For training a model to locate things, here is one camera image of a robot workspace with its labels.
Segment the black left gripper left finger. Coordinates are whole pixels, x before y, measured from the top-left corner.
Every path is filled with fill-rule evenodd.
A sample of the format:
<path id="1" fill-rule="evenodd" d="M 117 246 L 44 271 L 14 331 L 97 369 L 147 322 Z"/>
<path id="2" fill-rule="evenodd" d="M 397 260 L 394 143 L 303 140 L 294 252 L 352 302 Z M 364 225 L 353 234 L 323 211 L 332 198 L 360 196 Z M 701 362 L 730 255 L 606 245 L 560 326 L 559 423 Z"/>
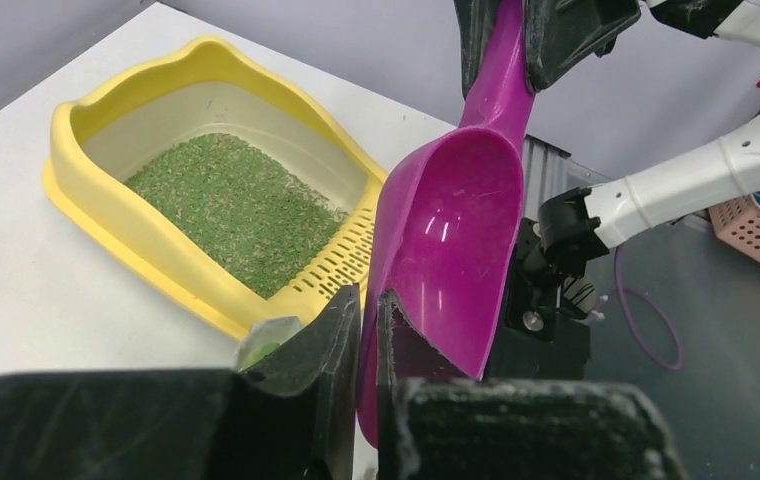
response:
<path id="1" fill-rule="evenodd" d="M 348 479 L 360 294 L 243 371 L 0 375 L 0 479 Z"/>

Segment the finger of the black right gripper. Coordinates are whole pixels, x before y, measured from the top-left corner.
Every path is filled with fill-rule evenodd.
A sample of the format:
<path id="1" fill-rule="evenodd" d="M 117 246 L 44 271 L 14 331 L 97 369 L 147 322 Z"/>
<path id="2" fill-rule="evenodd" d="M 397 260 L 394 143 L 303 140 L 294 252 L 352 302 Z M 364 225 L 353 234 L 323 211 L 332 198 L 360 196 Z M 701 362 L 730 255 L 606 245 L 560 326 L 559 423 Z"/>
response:
<path id="1" fill-rule="evenodd" d="M 636 0 L 531 0 L 524 3 L 525 72 L 541 92 L 591 54 L 612 51 L 640 18 Z"/>
<path id="2" fill-rule="evenodd" d="M 466 98 L 476 81 L 497 21 L 501 0 L 454 0 L 460 34 L 461 92 Z"/>

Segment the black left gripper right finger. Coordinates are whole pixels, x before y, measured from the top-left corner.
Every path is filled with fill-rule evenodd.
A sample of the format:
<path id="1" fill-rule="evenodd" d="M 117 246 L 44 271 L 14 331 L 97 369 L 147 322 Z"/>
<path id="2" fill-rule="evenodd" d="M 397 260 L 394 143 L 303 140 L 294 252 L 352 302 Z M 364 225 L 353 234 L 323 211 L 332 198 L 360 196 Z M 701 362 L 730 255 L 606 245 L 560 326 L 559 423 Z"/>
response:
<path id="1" fill-rule="evenodd" d="M 627 384 L 468 378 L 411 324 L 393 290 L 378 301 L 382 479 L 681 479 L 673 435 Z"/>

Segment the green cat litter bag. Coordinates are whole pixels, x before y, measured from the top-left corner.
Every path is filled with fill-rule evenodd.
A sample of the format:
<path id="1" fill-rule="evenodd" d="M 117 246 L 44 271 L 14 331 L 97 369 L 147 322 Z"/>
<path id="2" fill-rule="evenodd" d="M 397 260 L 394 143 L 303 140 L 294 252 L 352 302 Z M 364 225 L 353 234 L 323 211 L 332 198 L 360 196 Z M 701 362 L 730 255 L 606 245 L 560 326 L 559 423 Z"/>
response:
<path id="1" fill-rule="evenodd" d="M 296 316 L 273 318 L 255 324 L 238 344 L 234 370 L 242 371 L 250 368 L 301 329 L 302 324 Z"/>

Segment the yellow litter box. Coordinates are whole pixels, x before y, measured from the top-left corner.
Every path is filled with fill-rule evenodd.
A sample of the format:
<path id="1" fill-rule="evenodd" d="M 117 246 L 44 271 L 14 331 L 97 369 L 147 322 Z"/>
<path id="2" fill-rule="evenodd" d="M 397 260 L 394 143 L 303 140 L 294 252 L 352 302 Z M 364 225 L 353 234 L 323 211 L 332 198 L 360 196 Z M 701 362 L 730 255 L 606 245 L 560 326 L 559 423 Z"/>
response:
<path id="1" fill-rule="evenodd" d="M 274 295 L 234 278 L 128 188 L 172 145 L 241 137 L 347 212 L 342 227 Z M 202 36 L 58 105 L 42 173 L 51 202 L 172 301 L 234 337 L 269 318 L 312 321 L 343 285 L 368 280 L 386 172 L 314 98 L 224 39 Z"/>

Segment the magenta plastic scoop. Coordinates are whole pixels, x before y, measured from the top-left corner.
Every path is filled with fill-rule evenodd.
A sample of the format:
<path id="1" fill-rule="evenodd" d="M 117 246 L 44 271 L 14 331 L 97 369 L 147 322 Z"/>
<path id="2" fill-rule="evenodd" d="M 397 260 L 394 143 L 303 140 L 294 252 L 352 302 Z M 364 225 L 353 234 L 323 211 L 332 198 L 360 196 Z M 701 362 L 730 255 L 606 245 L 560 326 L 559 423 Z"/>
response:
<path id="1" fill-rule="evenodd" d="M 524 5 L 504 1 L 459 125 L 406 156 L 379 196 L 362 327 L 357 415 L 379 442 L 378 301 L 386 289 L 459 370 L 483 375 L 523 214 Z"/>

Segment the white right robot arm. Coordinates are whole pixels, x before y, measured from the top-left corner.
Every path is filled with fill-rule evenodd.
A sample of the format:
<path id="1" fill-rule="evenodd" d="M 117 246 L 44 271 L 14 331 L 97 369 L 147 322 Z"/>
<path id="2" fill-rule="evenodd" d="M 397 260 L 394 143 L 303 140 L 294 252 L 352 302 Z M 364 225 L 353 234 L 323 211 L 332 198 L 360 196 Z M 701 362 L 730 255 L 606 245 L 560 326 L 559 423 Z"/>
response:
<path id="1" fill-rule="evenodd" d="M 760 1 L 652 1 L 660 23 L 706 39 L 760 47 Z M 589 55 L 607 54 L 636 23 L 637 1 L 458 1 L 463 124 L 522 133 L 534 96 Z M 538 287 L 678 217 L 760 191 L 760 115 L 638 173 L 546 201 L 539 243 L 519 263 Z"/>

